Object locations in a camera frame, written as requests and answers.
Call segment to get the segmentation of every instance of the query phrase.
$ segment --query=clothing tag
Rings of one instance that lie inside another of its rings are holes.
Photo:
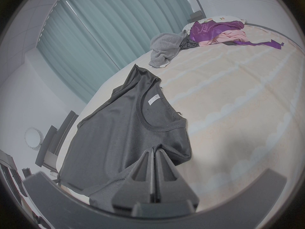
[[[151,105],[154,101],[156,101],[157,99],[159,99],[160,96],[159,94],[153,96],[150,100],[148,100],[148,103]]]

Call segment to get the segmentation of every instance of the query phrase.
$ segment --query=curtain gap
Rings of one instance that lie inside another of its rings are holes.
[[[108,55],[108,53],[103,49],[103,47],[98,43],[98,41],[95,39],[95,37],[91,34],[91,32],[89,31],[89,29],[87,28],[87,26],[82,22],[82,20],[80,19],[80,17],[78,17],[77,13],[74,11],[74,9],[71,7],[71,5],[68,3],[67,0],[64,0],[68,6],[71,8],[71,10],[73,11],[73,13],[76,15],[76,17],[79,19],[79,21],[85,26],[85,28],[87,29],[87,31],[90,33],[90,35],[93,37],[93,39],[97,42],[97,44],[100,46],[100,48],[105,52],[105,54],[109,57],[109,59],[114,63],[114,65],[119,69],[120,68],[116,65],[116,63],[112,60],[112,58]]]

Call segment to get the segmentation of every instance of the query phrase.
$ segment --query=teal curtain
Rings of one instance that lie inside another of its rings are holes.
[[[191,13],[187,0],[60,0],[37,47],[88,102],[107,79],[148,52],[155,35],[181,32]]]

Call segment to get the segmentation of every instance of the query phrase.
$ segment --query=ceiling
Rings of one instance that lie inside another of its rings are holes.
[[[57,0],[28,0],[17,13],[0,45],[0,87],[36,47],[44,22]]]

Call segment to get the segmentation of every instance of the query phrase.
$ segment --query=bed sheet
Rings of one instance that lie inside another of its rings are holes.
[[[263,225],[291,193],[305,164],[304,53],[277,33],[247,25],[243,31],[253,43],[273,39],[284,46],[197,47],[158,69],[148,65],[150,52],[142,55],[90,100],[62,145],[57,170],[77,124],[110,98],[136,63],[161,78],[165,97],[187,119],[193,156],[177,169],[200,198],[197,211],[236,195],[266,168],[287,177]]]

